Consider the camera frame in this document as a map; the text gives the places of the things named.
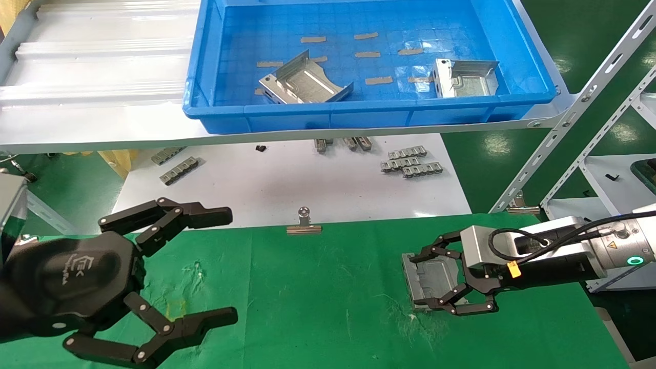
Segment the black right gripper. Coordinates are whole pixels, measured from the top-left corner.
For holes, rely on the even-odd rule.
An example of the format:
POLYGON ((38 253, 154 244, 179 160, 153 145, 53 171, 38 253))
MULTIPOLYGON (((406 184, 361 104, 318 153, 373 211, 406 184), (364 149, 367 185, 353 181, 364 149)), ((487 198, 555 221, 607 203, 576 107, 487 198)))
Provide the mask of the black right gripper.
POLYGON ((441 234, 433 243, 424 246, 418 255, 412 256, 412 262, 415 264, 442 256, 462 261, 463 283, 450 283, 449 290, 442 296, 423 299, 423 305, 431 311, 442 310, 454 316, 494 313, 498 311, 495 295, 501 291, 581 282, 591 278, 591 262, 584 255, 527 262, 519 266, 520 275, 517 277, 511 276, 506 262, 501 265, 485 263, 482 268, 467 267, 468 259, 464 254, 447 249, 451 243, 461 240, 460 232, 441 234), (473 291, 482 294, 485 301, 458 303, 473 291))

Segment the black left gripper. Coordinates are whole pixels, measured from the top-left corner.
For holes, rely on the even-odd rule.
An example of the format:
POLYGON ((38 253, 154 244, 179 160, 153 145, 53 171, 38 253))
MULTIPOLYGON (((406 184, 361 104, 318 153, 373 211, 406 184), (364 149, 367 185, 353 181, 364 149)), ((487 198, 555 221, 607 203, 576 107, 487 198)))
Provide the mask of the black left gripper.
POLYGON ((175 351, 199 346, 207 332, 236 324, 225 307, 167 319, 143 299, 145 262, 183 230, 231 224, 231 208, 159 198, 101 218, 103 232, 83 239, 59 238, 16 246, 2 266, 2 342, 102 331, 129 309, 152 329, 141 346, 76 332, 63 348, 78 359, 128 368, 157 368, 175 351), (134 244, 122 235, 144 229, 134 244))

